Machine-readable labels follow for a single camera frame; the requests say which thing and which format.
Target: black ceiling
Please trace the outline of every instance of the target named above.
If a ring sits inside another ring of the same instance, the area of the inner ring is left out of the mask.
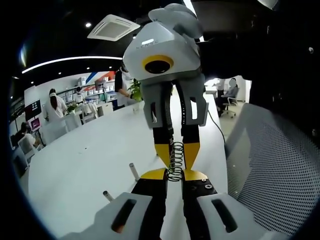
[[[204,34],[206,40],[224,32],[223,27],[227,29],[225,32],[241,32],[250,28],[253,15],[261,8],[256,0],[224,0],[209,1],[209,3],[193,0],[192,2],[206,30]],[[23,96],[24,90],[31,87],[31,82],[39,85],[69,75],[108,71],[109,66],[117,69],[119,60],[82,59],[52,63],[21,74],[23,69],[61,58],[122,57],[133,39],[133,34],[138,33],[140,28],[116,42],[88,39],[91,29],[108,14],[143,25],[147,23],[150,10],[170,3],[183,3],[183,0],[56,0],[45,7],[40,7],[38,11],[34,11],[32,22],[27,25],[29,28],[26,37],[21,40],[20,47],[16,51],[16,68],[13,74],[19,79],[12,78],[10,94],[13,99]],[[223,17],[228,19],[228,24],[217,27],[219,24],[217,18]],[[92,24],[91,28],[85,27],[87,22]],[[22,47],[25,49],[26,66],[19,61]]]

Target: coil spring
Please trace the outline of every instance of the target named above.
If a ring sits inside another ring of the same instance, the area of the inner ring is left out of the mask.
[[[182,166],[184,161],[184,144],[179,141],[171,143],[170,164],[166,173],[171,182],[179,182],[182,179]]]

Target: ceiling air conditioner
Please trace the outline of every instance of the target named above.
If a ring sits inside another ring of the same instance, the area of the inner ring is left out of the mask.
[[[122,17],[109,14],[92,29],[87,38],[115,42],[139,27],[139,24]]]

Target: computer monitor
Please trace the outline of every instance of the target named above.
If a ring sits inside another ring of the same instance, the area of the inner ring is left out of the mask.
[[[40,120],[39,118],[37,117],[35,120],[32,120],[31,122],[31,129],[33,131],[37,130],[38,128],[40,128]]]
[[[40,105],[40,99],[37,101],[32,102],[28,106],[24,108],[25,111],[25,120],[28,121],[35,116],[38,116],[41,114],[41,105]]]

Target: white peg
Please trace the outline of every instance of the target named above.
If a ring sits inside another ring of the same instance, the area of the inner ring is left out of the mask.
[[[130,169],[131,169],[131,172],[132,172],[132,174],[133,174],[133,176],[134,176],[135,181],[138,182],[138,180],[139,180],[140,177],[139,177],[139,174],[138,174],[138,172],[137,172],[137,170],[136,170],[135,165],[131,162],[131,163],[129,164],[129,167],[130,167]]]
[[[114,198],[110,195],[110,193],[108,193],[108,191],[103,191],[103,195],[105,196],[106,199],[109,200],[109,202],[114,200]]]

